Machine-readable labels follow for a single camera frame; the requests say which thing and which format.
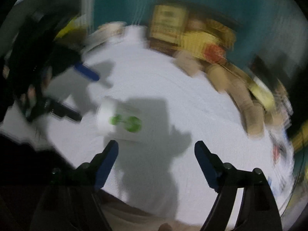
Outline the white paper cup green print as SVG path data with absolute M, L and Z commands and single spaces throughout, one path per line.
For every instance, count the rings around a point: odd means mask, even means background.
M 123 101 L 104 97 L 97 109 L 95 123 L 100 135 L 126 141 L 147 142 L 144 113 Z

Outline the cream cartoon mug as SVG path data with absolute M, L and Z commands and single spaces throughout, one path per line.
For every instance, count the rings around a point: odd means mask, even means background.
M 114 21 L 102 24 L 92 34 L 86 37 L 85 46 L 98 46 L 108 41 L 116 41 L 121 39 L 125 34 L 126 23 L 122 21 Z

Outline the white desk lamp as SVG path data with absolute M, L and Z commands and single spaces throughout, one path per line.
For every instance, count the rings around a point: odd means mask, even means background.
M 135 0 L 129 8 L 133 11 L 133 16 L 125 26 L 120 28 L 119 33 L 114 40 L 115 43 L 120 42 L 143 42 L 146 39 L 148 27 L 142 24 L 142 19 L 149 10 L 150 0 Z

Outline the brown paper cup front right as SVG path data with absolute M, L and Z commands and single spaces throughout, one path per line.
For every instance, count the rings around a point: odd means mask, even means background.
M 265 111 L 261 103 L 252 101 L 243 111 L 245 131 L 249 138 L 261 138 L 264 136 Z

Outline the brown paper cup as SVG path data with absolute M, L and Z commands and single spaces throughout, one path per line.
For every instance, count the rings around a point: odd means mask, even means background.
M 181 69 L 181 71 L 190 77 L 195 77 L 197 74 L 206 73 L 205 67 L 201 64 L 201 62 L 186 50 L 176 52 L 173 63 L 177 68 Z
M 264 136 L 265 111 L 261 103 L 252 101 L 243 111 L 245 131 L 249 138 L 261 138 Z
M 233 99 L 240 113 L 244 116 L 256 116 L 257 110 L 245 83 L 235 78 L 231 80 L 228 94 Z

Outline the brown cracker box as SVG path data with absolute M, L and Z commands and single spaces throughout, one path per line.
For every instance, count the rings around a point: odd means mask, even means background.
M 149 47 L 172 56 L 187 51 L 208 63 L 223 64 L 233 50 L 232 22 L 209 9 L 176 2 L 158 3 L 148 29 Z

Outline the white textured tablecloth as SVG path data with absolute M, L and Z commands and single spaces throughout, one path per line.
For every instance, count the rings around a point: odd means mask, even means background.
M 48 117 L 48 141 L 78 166 L 117 140 L 119 156 L 104 190 L 143 211 L 200 225 L 216 198 L 194 154 L 201 140 L 238 169 L 260 168 L 283 213 L 293 182 L 275 171 L 270 134 L 250 138 L 227 94 L 218 93 L 204 74 L 189 77 L 171 57 L 148 49 L 144 36 L 145 28 L 130 26 L 122 39 L 87 54 L 86 63 L 100 74 L 97 82 L 74 69 L 51 82 L 48 94 L 83 118 L 76 124 Z M 106 98 L 137 109 L 141 131 L 124 136 L 117 129 L 98 130 L 95 114 Z

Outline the brown paper cup far left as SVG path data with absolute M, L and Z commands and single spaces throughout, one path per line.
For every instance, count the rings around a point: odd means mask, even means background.
M 201 64 L 201 62 L 186 50 L 176 52 L 173 63 L 177 68 L 181 69 L 181 71 L 190 77 L 195 77 L 197 74 L 206 73 L 205 67 Z

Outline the yellow tissue pack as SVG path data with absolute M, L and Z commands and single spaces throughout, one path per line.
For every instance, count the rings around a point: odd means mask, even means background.
M 267 111 L 274 110 L 276 103 L 272 92 L 260 81 L 251 80 L 248 88 L 253 96 L 261 103 Z

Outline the brown paper cup middle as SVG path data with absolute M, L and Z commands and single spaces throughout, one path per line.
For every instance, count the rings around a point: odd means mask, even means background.
M 257 110 L 245 83 L 235 78 L 231 80 L 228 94 L 233 99 L 240 113 L 244 116 L 256 116 Z

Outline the brown paper cup open mouth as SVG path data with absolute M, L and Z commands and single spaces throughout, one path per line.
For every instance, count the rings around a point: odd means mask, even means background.
M 245 88 L 245 83 L 224 67 L 212 64 L 207 69 L 207 79 L 219 93 L 230 93 L 236 88 Z

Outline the teal curtain left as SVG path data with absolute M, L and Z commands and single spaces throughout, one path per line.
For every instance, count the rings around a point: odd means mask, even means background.
M 307 75 L 307 19 L 294 0 L 181 0 L 234 19 L 239 29 L 228 59 L 246 66 L 255 55 L 294 80 Z

